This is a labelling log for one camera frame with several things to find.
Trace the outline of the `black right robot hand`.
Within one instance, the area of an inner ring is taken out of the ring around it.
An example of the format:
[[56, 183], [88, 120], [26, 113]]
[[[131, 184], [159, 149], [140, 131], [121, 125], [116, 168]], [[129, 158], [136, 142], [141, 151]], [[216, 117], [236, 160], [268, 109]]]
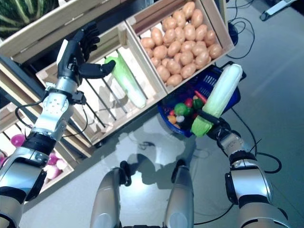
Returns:
[[223, 118], [217, 118], [202, 110], [198, 110], [198, 115], [202, 117], [203, 120], [209, 121], [211, 124], [213, 124], [211, 129], [207, 132], [207, 136], [209, 138], [215, 141], [221, 140], [230, 133], [230, 125]]

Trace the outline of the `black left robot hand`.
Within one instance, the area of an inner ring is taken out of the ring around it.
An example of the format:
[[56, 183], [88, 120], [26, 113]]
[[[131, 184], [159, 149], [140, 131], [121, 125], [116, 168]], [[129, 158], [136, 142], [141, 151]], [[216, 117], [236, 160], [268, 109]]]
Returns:
[[77, 85], [81, 85], [82, 79], [100, 79], [109, 75], [116, 65], [114, 60], [109, 63], [88, 63], [90, 53], [97, 50], [99, 30], [95, 22], [84, 25], [67, 42], [63, 55], [57, 65], [57, 77], [72, 79]]

